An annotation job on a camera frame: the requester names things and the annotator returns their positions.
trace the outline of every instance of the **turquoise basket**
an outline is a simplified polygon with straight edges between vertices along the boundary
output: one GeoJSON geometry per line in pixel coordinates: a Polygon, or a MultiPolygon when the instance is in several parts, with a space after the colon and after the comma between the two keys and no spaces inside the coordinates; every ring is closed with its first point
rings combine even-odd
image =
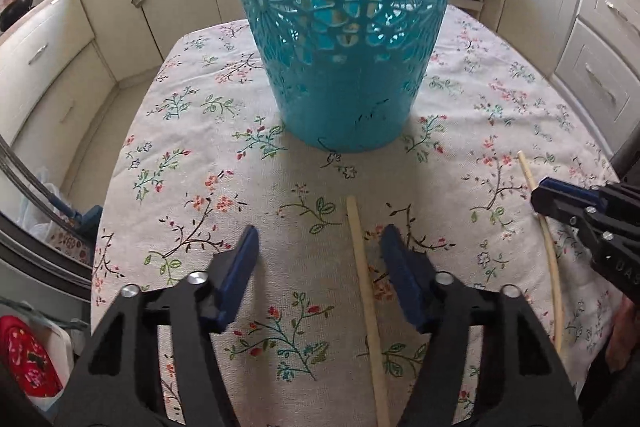
{"type": "Polygon", "coordinates": [[[242,0],[286,129],[336,152],[398,137],[447,0],[242,0]]]}

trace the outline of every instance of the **table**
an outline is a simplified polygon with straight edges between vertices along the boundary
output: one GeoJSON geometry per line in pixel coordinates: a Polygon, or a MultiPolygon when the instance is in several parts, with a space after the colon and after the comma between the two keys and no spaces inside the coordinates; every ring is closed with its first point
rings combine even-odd
{"type": "MultiPolygon", "coordinates": [[[[214,348],[246,426],[376,424],[346,197],[358,198],[393,425],[428,338],[404,320],[377,239],[396,224],[463,282],[525,293],[553,331],[543,237],[516,158],[537,178],[582,186],[615,174],[576,114],[514,49],[448,7],[404,133],[367,153],[313,149],[280,121],[247,21],[185,36],[151,85],[108,190],[94,261],[92,325],[121,286],[174,284],[260,232],[238,320],[214,348]]],[[[620,294],[551,223],[564,300],[563,361],[581,389],[620,294]]],[[[481,328],[473,328],[457,419],[468,416],[481,328]]],[[[170,339],[161,333],[170,418],[180,419],[170,339]]]]}

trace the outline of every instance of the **red bag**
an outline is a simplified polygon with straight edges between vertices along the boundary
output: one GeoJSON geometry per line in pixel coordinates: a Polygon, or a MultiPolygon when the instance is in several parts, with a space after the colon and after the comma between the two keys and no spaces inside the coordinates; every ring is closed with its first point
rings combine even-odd
{"type": "Polygon", "coordinates": [[[17,317],[0,317],[0,357],[27,396],[46,398],[62,391],[47,351],[17,317]]]}

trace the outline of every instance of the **wooden stick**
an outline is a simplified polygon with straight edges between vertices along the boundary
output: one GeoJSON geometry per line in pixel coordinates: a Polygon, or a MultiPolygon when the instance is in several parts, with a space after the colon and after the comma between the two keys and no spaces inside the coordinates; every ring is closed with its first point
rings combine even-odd
{"type": "Polygon", "coordinates": [[[389,403],[386,393],[385,372],[383,370],[382,347],[380,332],[376,319],[376,307],[373,299],[373,288],[369,278],[369,263],[364,251],[362,227],[358,217],[358,205],[355,196],[347,197],[347,216],[351,227],[353,241],[353,255],[356,260],[360,295],[364,308],[364,323],[367,330],[367,344],[369,346],[369,362],[371,364],[371,378],[373,380],[373,398],[376,402],[376,418],[378,427],[390,427],[389,403]]]}
{"type": "MultiPolygon", "coordinates": [[[[527,185],[529,190],[538,187],[529,163],[524,155],[524,152],[518,151],[518,160],[522,173],[527,179],[527,185]]],[[[554,247],[554,240],[551,237],[549,231],[549,224],[546,222],[546,217],[542,214],[538,214],[538,220],[540,222],[540,228],[542,229],[542,235],[545,239],[546,260],[549,265],[549,275],[551,276],[551,298],[554,306],[554,346],[558,355],[562,349],[562,328],[564,327],[564,309],[562,308],[562,293],[560,291],[560,272],[558,271],[558,260],[556,259],[556,248],[554,247]]]]}

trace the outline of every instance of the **cabinet handle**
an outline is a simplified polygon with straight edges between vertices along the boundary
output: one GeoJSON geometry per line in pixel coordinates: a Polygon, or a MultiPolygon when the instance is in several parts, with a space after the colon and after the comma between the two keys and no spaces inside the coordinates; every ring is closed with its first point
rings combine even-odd
{"type": "Polygon", "coordinates": [[[617,15],[618,17],[620,17],[633,31],[635,31],[638,36],[640,37],[640,28],[638,28],[638,26],[636,26],[635,24],[633,24],[628,17],[623,14],[618,8],[616,8],[615,6],[613,6],[613,3],[609,0],[604,1],[604,4],[607,8],[609,8],[613,13],[615,13],[615,15],[617,15]]]}
{"type": "Polygon", "coordinates": [[[66,110],[65,116],[63,116],[62,118],[60,118],[60,123],[65,123],[66,119],[69,117],[69,115],[71,114],[71,111],[74,110],[74,107],[76,107],[76,100],[72,100],[71,101],[71,105],[69,106],[69,108],[66,110]]]}
{"type": "Polygon", "coordinates": [[[616,97],[615,95],[610,92],[609,89],[607,89],[606,87],[604,87],[604,85],[602,84],[602,81],[596,76],[595,73],[593,73],[593,70],[591,69],[591,66],[588,65],[587,63],[585,63],[584,65],[584,69],[587,71],[587,74],[589,75],[589,78],[595,82],[596,84],[598,84],[600,86],[600,89],[603,90],[605,93],[607,93],[607,95],[609,96],[609,98],[611,99],[611,103],[612,104],[616,104],[616,97]]]}
{"type": "Polygon", "coordinates": [[[47,42],[43,47],[41,47],[38,51],[36,51],[36,54],[33,55],[33,57],[31,57],[31,60],[29,60],[28,64],[31,66],[36,60],[42,57],[42,54],[48,47],[49,47],[49,43],[47,42]]]}

